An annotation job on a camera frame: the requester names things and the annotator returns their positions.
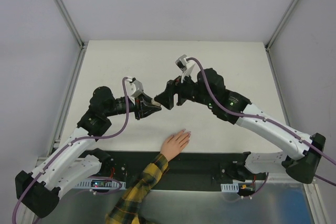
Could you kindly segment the beige nail polish bottle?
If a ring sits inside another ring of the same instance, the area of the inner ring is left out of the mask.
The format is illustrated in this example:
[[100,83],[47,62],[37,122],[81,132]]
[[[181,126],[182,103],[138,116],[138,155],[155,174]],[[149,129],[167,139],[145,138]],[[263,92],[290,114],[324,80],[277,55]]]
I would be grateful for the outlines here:
[[154,105],[154,106],[158,106],[158,107],[161,106],[161,104],[156,102],[154,99],[151,100],[151,104]]

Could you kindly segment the yellow plaid sleeve forearm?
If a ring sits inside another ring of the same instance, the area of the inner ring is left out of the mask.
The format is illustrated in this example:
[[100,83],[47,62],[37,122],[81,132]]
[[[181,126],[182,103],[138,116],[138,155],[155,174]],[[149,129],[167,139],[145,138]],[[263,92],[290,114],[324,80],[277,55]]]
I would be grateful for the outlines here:
[[148,192],[160,181],[168,165],[164,155],[158,154],[124,192],[115,207],[106,214],[105,223],[152,223],[139,214],[140,207]]

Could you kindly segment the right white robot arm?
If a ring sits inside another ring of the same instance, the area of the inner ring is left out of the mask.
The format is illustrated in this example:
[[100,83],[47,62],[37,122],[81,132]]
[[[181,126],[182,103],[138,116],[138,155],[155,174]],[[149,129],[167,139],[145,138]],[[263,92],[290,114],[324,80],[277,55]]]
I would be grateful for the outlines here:
[[309,135],[281,124],[265,114],[243,95],[228,90],[224,79],[208,68],[191,77],[177,77],[166,83],[165,90],[155,101],[171,110],[192,101],[207,106],[219,119],[248,129],[280,148],[277,153],[248,153],[236,166],[236,173],[248,179],[259,173],[286,173],[292,179],[312,183],[320,163],[325,137]]

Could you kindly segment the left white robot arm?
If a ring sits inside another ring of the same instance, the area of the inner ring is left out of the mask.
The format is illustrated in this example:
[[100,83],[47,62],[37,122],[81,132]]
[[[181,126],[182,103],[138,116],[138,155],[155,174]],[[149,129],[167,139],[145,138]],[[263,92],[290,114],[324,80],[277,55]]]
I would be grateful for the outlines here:
[[69,138],[43,163],[27,173],[21,171],[15,177],[18,202],[14,208],[12,222],[16,222],[18,207],[23,204],[39,218],[48,216],[61,198],[82,180],[96,176],[98,187],[109,180],[121,189],[127,177],[127,165],[119,158],[95,148],[80,162],[76,159],[105,135],[111,126],[109,117],[134,113],[137,120],[161,111],[161,105],[143,92],[136,83],[124,89],[124,96],[114,98],[108,87],[94,90],[89,108],[77,123]]

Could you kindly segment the person's hand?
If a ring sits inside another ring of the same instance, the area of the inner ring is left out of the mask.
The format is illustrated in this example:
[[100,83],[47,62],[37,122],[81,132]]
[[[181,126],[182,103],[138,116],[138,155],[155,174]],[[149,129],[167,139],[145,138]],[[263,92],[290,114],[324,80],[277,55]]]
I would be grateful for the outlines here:
[[162,154],[168,162],[171,161],[185,149],[190,141],[190,137],[191,132],[187,132],[186,129],[174,133],[163,142],[160,154]]

